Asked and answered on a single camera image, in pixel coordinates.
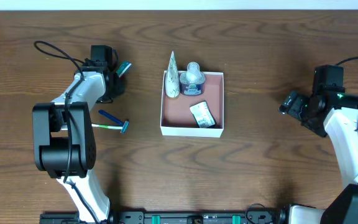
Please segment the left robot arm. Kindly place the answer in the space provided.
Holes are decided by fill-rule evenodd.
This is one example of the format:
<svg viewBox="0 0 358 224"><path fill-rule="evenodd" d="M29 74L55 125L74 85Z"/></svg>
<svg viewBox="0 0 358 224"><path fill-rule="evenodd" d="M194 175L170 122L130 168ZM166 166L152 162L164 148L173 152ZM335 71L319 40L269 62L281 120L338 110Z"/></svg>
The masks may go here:
<svg viewBox="0 0 358 224"><path fill-rule="evenodd" d="M116 50L107 45L92 45L84 60L63 50L58 57L69 60L76 70L73 82L49 103L32 109L35 165L69 193L76 213L44 213L40 223L112 223L110 200L94 172L96 141L90 112L98 103L111 103L125 91L115 69Z"/></svg>

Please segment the dark blue pump bottle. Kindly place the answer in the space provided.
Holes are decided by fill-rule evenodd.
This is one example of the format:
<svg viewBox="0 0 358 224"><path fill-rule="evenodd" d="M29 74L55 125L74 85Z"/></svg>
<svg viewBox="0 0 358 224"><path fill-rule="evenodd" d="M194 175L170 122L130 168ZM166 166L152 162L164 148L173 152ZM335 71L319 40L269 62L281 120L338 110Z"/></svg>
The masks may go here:
<svg viewBox="0 0 358 224"><path fill-rule="evenodd" d="M180 91L182 95L198 96L204 92L206 77L200 71L200 66L196 62L187 65L187 71L180 74Z"/></svg>

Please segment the green toothpaste tube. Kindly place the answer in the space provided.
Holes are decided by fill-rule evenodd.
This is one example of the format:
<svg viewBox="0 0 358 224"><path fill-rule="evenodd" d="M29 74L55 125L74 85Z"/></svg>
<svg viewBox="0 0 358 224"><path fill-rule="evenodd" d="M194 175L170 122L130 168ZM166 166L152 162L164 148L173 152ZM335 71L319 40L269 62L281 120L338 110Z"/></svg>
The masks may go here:
<svg viewBox="0 0 358 224"><path fill-rule="evenodd" d="M124 74L132 67L132 64L128 61L124 61L119 68L116 70L116 73L119 78L123 77Z"/></svg>

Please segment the green soap bar box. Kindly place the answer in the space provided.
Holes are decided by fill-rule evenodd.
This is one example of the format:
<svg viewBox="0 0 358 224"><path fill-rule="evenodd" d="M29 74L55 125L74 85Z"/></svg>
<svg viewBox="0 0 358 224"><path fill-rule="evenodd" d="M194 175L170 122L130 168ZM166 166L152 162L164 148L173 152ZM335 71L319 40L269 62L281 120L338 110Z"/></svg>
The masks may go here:
<svg viewBox="0 0 358 224"><path fill-rule="evenodd" d="M199 128L211 128L216 122L208 108L208 104L202 101L190 107L190 111Z"/></svg>

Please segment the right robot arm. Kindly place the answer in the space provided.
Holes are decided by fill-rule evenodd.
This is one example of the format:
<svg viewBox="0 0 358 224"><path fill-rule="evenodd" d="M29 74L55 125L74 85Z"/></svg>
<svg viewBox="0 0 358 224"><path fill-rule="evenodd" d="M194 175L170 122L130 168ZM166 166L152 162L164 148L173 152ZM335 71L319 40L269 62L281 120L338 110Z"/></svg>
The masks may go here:
<svg viewBox="0 0 358 224"><path fill-rule="evenodd" d="M292 91L278 109L318 136L330 138L343 184L326 209L289 206L285 223L358 223L358 96L347 94L343 81L342 67L316 67L311 95Z"/></svg>

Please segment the blue disposable razor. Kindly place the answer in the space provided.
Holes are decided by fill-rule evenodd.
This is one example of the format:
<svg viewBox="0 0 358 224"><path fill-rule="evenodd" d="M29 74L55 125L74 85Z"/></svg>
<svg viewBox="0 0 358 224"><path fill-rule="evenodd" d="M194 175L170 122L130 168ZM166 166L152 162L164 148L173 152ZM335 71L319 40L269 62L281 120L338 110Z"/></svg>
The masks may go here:
<svg viewBox="0 0 358 224"><path fill-rule="evenodd" d="M104 117L106 117L107 119L110 119L111 121L113 121L114 123L117 124L117 126L122 126L122 129L120 130L121 134L125 134L128 126L129 126L129 121L125 120L125 121L121 121L120 119L116 118L115 116L109 114L108 112L104 111L104 110L99 110L98 111L99 114L103 115Z"/></svg>

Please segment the white cream tube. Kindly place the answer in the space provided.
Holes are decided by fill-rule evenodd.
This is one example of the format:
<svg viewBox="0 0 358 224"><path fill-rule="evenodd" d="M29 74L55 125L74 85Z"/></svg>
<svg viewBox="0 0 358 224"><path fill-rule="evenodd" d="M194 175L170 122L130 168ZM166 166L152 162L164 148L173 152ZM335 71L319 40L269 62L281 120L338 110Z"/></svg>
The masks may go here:
<svg viewBox="0 0 358 224"><path fill-rule="evenodd" d="M174 51L171 53L165 74L165 94L169 98L176 98L180 94L180 81Z"/></svg>

